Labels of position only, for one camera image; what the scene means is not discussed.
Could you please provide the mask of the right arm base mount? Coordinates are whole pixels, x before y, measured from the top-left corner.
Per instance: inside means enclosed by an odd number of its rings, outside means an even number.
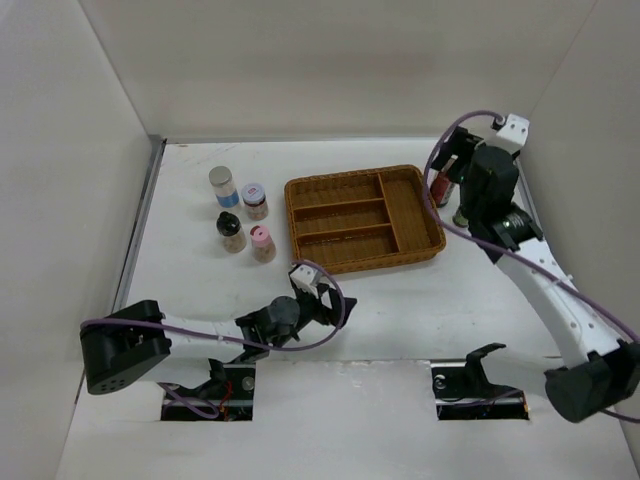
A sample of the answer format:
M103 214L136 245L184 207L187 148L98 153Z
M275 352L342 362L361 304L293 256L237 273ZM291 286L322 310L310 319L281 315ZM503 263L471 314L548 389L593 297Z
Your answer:
M431 362L438 420L529 420L524 393L490 383L483 369L482 359L503 348L504 344L490 343L467 354L464 359Z

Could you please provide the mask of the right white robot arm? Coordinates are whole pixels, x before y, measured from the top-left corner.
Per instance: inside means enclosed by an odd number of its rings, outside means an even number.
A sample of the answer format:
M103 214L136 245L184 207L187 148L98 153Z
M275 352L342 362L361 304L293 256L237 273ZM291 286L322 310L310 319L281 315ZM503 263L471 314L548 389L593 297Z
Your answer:
M467 356L464 384L483 396L496 387L546 397L571 423L631 397L639 385L639 338L572 284L541 227L513 200L515 160L528 124L508 121L490 141L452 125L437 141L426 169L445 173L460 191L468 230L454 235L476 244L524 295L559 351L558 360L508 354L501 343Z

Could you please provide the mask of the green-label yellow-cap sauce bottle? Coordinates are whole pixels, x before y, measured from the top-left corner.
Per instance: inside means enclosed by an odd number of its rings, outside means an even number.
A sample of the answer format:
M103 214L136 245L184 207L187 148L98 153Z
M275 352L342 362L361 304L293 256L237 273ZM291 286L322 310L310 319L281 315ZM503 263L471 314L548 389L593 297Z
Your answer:
M466 209L462 204L458 206L456 212L452 217L452 221L459 228L462 228L462 229L468 228L469 219L467 218L467 215L466 215Z

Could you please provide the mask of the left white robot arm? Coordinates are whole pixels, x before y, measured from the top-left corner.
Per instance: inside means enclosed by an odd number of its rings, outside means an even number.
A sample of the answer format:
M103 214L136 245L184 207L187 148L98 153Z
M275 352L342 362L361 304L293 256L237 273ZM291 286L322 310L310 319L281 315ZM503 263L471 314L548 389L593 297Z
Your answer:
M232 373L254 367L273 351L291 350L308 325L344 327L356 304L320 284L313 293L296 288L292 296L214 323L171 317L157 301L143 300L81 327L87 390L106 395L145 381L213 400L232 387Z

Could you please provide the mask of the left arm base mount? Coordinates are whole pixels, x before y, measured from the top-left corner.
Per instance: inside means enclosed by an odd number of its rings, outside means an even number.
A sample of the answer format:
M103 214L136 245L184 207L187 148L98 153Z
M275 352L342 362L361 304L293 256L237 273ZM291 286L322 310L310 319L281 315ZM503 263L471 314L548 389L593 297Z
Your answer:
M211 361L210 379L195 388L170 384L160 413L168 422L239 422L253 419L256 366Z

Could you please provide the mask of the tall red-label sauce bottle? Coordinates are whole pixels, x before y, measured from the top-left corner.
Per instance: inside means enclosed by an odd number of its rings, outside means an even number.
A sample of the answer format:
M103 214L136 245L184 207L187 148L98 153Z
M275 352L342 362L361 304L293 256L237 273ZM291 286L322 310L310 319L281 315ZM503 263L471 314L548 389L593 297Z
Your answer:
M437 208L442 208L449 203L454 183L448 177L448 171L457 160L456 155L452 155L440 167L432 167L437 174L430 185L430 193Z

